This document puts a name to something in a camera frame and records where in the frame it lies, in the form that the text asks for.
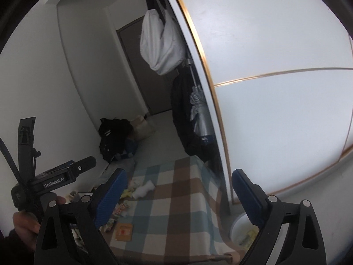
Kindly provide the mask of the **left hand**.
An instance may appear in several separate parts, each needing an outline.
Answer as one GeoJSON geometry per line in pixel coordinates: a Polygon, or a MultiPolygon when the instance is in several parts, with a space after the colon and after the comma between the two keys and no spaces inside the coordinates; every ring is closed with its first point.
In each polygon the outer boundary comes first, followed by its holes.
{"type": "Polygon", "coordinates": [[[11,237],[20,245],[34,251],[41,225],[34,214],[19,211],[13,214],[14,229],[11,237]]]}

